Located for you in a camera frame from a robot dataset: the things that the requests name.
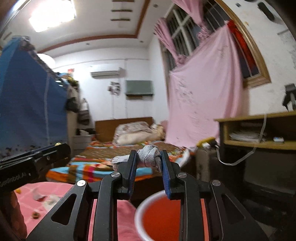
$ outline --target wooden headboard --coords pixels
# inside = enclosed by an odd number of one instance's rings
[[[112,141],[116,127],[120,124],[127,124],[131,122],[145,121],[148,125],[153,124],[152,117],[130,118],[130,119],[113,119],[113,120],[99,120],[96,121],[96,138],[101,142]]]

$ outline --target white wall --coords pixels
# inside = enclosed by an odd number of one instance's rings
[[[281,105],[285,94],[284,85],[296,82],[296,63],[292,59],[293,53],[296,58],[296,42],[293,40],[285,43],[281,39],[281,35],[278,35],[278,33],[287,30],[287,26],[265,1],[262,2],[275,15],[275,22],[268,20],[264,13],[258,9],[257,4],[260,1],[239,1],[241,7],[235,5],[237,0],[223,1],[240,18],[252,35],[265,60],[271,78],[270,84],[245,90],[244,113],[254,115],[286,111],[286,108]]]
[[[167,89],[165,83],[164,65],[158,38],[154,35],[149,47],[150,73],[154,83],[153,117],[159,123],[168,119]]]
[[[93,121],[152,116],[151,97],[143,100],[126,100],[124,80],[150,80],[148,51],[144,48],[106,48],[76,52],[55,58],[55,72],[74,68],[74,79],[79,81],[81,97],[89,103]],[[115,64],[126,70],[125,77],[94,79],[90,66]],[[120,82],[119,96],[107,91],[111,81]]]

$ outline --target floral pillow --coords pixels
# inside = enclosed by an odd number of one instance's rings
[[[145,121],[121,124],[118,127],[116,127],[112,142],[113,144],[117,144],[117,140],[122,134],[135,133],[138,131],[146,131],[149,133],[152,132],[152,130],[149,128],[148,123]]]

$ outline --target pink curtain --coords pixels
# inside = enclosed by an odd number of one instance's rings
[[[218,137],[214,119],[235,117],[241,110],[242,79],[237,49],[225,25],[170,72],[165,141],[192,147],[204,138]]]
[[[184,64],[185,55],[178,55],[165,18],[160,18],[154,27],[154,33],[172,54],[177,66]]]
[[[192,17],[193,21],[201,28],[198,33],[198,38],[203,41],[211,32],[208,30],[207,25],[203,20],[203,4],[201,0],[172,0],[173,3],[182,8],[185,12]]]

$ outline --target ceiling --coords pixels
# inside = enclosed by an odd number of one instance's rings
[[[146,47],[157,19],[163,17],[172,4],[171,0],[74,0],[74,20],[36,33],[29,18],[38,4],[44,1],[48,0],[31,0],[20,10],[0,38],[1,46],[14,35],[26,35],[38,52],[52,57],[94,48]],[[129,9],[132,12],[111,12],[112,9]],[[118,18],[129,18],[130,21],[110,20]]]

